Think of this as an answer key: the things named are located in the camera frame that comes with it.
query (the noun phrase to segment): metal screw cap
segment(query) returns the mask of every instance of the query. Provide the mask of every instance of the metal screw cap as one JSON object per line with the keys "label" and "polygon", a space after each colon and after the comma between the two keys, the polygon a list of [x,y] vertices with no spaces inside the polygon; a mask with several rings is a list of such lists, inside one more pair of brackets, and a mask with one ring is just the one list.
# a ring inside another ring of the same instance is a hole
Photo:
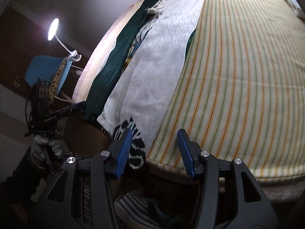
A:
{"label": "metal screw cap", "polygon": [[102,155],[103,157],[108,157],[109,154],[110,154],[109,151],[102,151],[102,152],[101,152],[101,155]]}
{"label": "metal screw cap", "polygon": [[67,162],[68,162],[69,164],[74,163],[74,162],[75,162],[75,157],[69,157],[69,158],[67,159]]}
{"label": "metal screw cap", "polygon": [[234,159],[234,162],[237,163],[237,164],[241,164],[242,163],[242,160],[240,158],[235,158]]}
{"label": "metal screw cap", "polygon": [[202,151],[200,154],[203,157],[208,157],[209,156],[209,152],[207,152],[207,151]]}

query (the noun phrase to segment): wire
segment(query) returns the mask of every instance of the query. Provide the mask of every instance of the wire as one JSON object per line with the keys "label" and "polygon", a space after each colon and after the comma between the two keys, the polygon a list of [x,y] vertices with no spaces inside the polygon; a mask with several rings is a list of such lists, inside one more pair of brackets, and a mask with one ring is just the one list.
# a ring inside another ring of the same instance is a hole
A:
{"label": "wire", "polygon": [[30,130],[29,121],[30,121],[30,119],[31,119],[32,112],[33,112],[33,110],[34,110],[34,108],[35,108],[35,106],[36,106],[36,103],[37,103],[37,101],[38,101],[38,98],[37,98],[37,91],[38,91],[38,82],[39,82],[40,79],[41,79],[41,78],[38,78],[37,83],[36,83],[36,99],[35,99],[34,105],[32,106],[32,109],[31,109],[29,118],[27,118],[27,102],[28,102],[28,100],[29,100],[29,98],[30,98],[30,96],[31,96],[32,90],[33,90],[33,88],[34,88],[34,85],[31,87],[30,92],[29,92],[29,94],[27,95],[27,99],[26,99],[26,101],[25,101],[25,120],[26,120],[26,125],[27,125],[28,130]]}
{"label": "wire", "polygon": [[59,100],[59,101],[63,101],[63,102],[69,102],[69,103],[74,104],[74,102],[69,101],[69,100],[65,100],[65,99],[61,99],[61,98],[59,98],[58,96],[55,96],[55,98],[56,98],[57,100]]}
{"label": "wire", "polygon": [[83,70],[82,68],[80,68],[80,67],[77,67],[77,66],[75,66],[75,65],[71,65],[71,67],[74,67],[74,68],[76,68],[76,69],[80,69],[80,70]]}
{"label": "wire", "polygon": [[66,142],[67,146],[69,147],[69,149],[70,149],[71,152],[72,152],[73,157],[75,157],[75,153],[74,153],[72,147],[71,147],[70,144],[64,139],[64,137],[61,136],[60,134],[55,133],[55,132],[50,132],[50,131],[43,131],[43,130],[30,130],[30,131],[29,131],[28,133],[26,133],[24,136],[25,136],[25,137],[28,137],[28,136],[30,136],[30,135],[31,135],[32,133],[34,133],[34,132],[35,132],[35,133],[49,133],[49,134],[52,134],[52,135],[55,135],[55,136],[60,137],[60,139],[62,139],[64,142]]}

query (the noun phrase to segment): dark green cloth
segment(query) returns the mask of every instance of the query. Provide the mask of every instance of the dark green cloth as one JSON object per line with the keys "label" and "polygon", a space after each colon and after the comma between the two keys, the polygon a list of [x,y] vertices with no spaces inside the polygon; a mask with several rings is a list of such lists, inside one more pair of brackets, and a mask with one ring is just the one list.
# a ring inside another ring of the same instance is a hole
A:
{"label": "dark green cloth", "polygon": [[[110,53],[105,66],[92,83],[86,100],[87,107],[83,111],[83,120],[97,126],[97,117],[102,113],[108,97],[122,74],[132,42],[151,16],[147,14],[147,9],[154,6],[158,1],[159,0],[144,0],[141,7],[135,12],[116,38],[114,50]],[[194,33],[192,33],[188,41],[186,55],[193,35]]]}

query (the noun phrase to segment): striped fabric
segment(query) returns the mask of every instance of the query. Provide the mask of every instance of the striped fabric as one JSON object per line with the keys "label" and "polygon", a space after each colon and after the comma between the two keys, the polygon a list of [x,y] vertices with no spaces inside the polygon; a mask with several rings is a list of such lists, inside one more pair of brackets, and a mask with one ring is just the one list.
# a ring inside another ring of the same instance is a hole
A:
{"label": "striped fabric", "polygon": [[185,174],[184,128],[217,158],[243,159],[260,182],[304,175],[304,61],[305,25],[285,0],[204,0],[147,161]]}
{"label": "striped fabric", "polygon": [[100,43],[92,53],[82,75],[80,76],[73,93],[73,101],[81,102],[87,99],[91,85],[98,74],[97,71],[101,68],[103,59],[111,50],[111,46],[116,41],[116,38],[126,26],[130,18],[141,7],[144,0],[138,1],[125,11],[110,27],[105,36],[101,39]]}
{"label": "striped fabric", "polygon": [[155,228],[160,229],[158,223],[148,214],[148,201],[141,198],[135,191],[120,196],[114,202],[117,216],[126,223],[129,228]]}

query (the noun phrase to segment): blue chair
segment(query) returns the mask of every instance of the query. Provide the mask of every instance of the blue chair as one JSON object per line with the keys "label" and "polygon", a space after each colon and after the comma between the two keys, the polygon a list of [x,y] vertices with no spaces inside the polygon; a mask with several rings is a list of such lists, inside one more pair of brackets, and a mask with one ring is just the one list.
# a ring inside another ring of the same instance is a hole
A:
{"label": "blue chair", "polygon": [[[25,80],[32,87],[35,83],[37,83],[38,78],[42,78],[44,81],[51,81],[51,78],[54,74],[57,73],[58,68],[64,58],[56,58],[51,56],[38,55],[35,56],[30,66],[28,67]],[[72,60],[69,60],[65,66],[63,74],[61,76],[56,95],[58,95],[61,90],[67,76],[69,70],[71,68]]]}

